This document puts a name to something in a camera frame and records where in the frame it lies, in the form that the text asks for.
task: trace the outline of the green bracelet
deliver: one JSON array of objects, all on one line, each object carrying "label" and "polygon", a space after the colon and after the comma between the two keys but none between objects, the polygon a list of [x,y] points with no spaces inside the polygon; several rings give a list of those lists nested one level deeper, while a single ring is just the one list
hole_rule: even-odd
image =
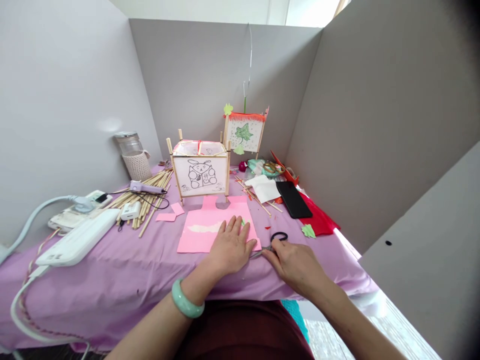
[{"label": "green bracelet", "polygon": [[182,292],[182,288],[180,287],[180,283],[183,279],[177,279],[171,288],[171,296],[173,298],[173,302],[175,303],[178,310],[182,312],[187,318],[196,319],[200,315],[203,314],[205,309],[205,303],[201,306],[197,306],[191,303],[187,297]]}]

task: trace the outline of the pink paper square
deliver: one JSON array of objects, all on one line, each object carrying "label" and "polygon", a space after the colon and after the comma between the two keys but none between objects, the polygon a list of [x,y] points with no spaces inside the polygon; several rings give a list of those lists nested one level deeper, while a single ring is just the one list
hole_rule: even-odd
[{"label": "pink paper square", "polygon": [[171,205],[171,208],[173,209],[173,212],[178,216],[178,215],[182,215],[182,214],[185,214],[185,211],[184,209],[182,208],[182,206],[176,202],[174,204]]},{"label": "pink paper square", "polygon": [[156,221],[175,221],[177,214],[158,214]]},{"label": "pink paper square", "polygon": [[247,204],[248,197],[229,196],[230,205],[225,210],[217,208],[216,200],[217,196],[204,196],[201,209],[188,212],[176,250],[177,253],[209,253],[222,221],[225,220],[228,223],[233,215],[241,216],[245,223],[250,222],[250,232],[247,239],[256,239],[253,250],[261,250],[260,239],[255,231],[252,215]]}]

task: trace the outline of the glue gun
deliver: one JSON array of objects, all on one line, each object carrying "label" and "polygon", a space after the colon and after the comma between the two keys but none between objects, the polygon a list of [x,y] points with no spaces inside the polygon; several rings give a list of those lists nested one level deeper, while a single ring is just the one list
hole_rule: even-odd
[{"label": "glue gun", "polygon": [[141,183],[140,181],[130,181],[130,191],[136,191],[136,192],[147,192],[147,193],[153,193],[153,194],[163,194],[165,193],[163,187],[159,186],[152,186],[152,185],[145,185],[144,183]]}]

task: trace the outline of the green paper leaf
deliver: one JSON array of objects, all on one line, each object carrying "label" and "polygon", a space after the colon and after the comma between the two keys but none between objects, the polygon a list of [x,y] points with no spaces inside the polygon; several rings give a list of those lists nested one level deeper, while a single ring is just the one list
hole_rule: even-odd
[{"label": "green paper leaf", "polygon": [[315,231],[312,228],[312,225],[307,224],[301,228],[301,231],[307,238],[314,238],[315,239]]},{"label": "green paper leaf", "polygon": [[237,128],[236,128],[235,136],[236,136],[237,138],[240,138],[240,139],[241,139],[241,142],[240,142],[240,143],[242,143],[244,140],[245,140],[245,141],[250,140],[250,138],[253,136],[253,134],[249,131],[249,124],[246,123],[246,124],[243,125],[242,127],[237,127]]},{"label": "green paper leaf", "polygon": [[231,115],[233,110],[234,110],[234,107],[232,105],[230,105],[229,103],[225,104],[225,107],[223,108],[223,112],[224,112],[225,116]]},{"label": "green paper leaf", "polygon": [[234,150],[233,152],[235,154],[238,154],[238,155],[243,155],[245,154],[245,151],[244,151],[244,147],[242,146],[242,144],[238,145]]}]

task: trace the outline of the smartphone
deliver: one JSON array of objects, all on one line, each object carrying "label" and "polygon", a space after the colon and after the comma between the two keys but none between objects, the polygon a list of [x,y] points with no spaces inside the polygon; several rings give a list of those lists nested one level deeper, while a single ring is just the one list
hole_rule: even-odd
[{"label": "smartphone", "polygon": [[276,188],[293,219],[311,218],[313,216],[293,182],[277,181]]}]

